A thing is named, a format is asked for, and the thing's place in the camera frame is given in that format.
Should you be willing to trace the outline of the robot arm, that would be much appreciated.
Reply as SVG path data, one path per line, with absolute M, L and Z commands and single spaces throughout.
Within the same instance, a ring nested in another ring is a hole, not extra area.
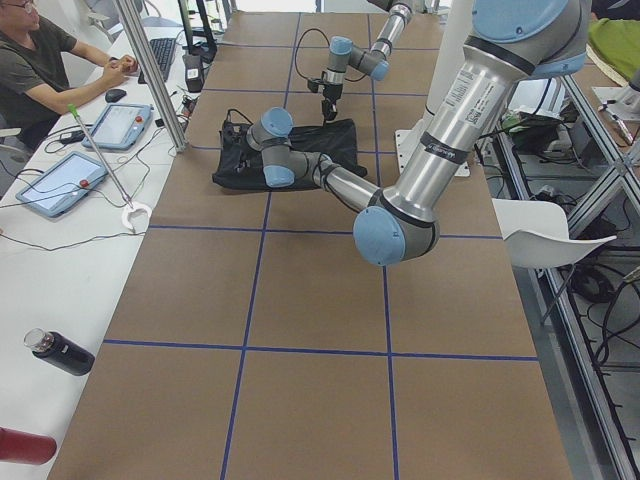
M 292 190 L 315 185 L 357 214 L 356 247 L 386 266 L 429 252 L 439 238 L 434 207 L 469 152 L 491 126 L 514 85 L 578 71 L 586 57 L 587 1 L 475 1 L 463 62 L 399 179 L 379 188 L 324 152 L 296 150 L 291 115 L 274 107 L 249 125 L 227 124 L 217 184 Z
M 388 13 L 388 18 L 371 47 L 363 49 L 347 37 L 333 36 L 329 41 L 327 65 L 320 78 L 307 82 L 312 92 L 322 89 L 321 107 L 325 122 L 331 122 L 337 116 L 337 102 L 342 96 L 348 67 L 375 81 L 385 78 L 394 44 L 414 14 L 412 1 L 370 1 L 370 4 Z

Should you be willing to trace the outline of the person right hand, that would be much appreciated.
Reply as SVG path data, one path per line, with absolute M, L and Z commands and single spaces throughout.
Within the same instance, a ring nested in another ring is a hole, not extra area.
M 104 86 L 115 88 L 126 81 L 126 77 L 135 74 L 138 71 L 138 61 L 125 55 L 122 58 L 111 58 L 103 67 L 102 80 Z

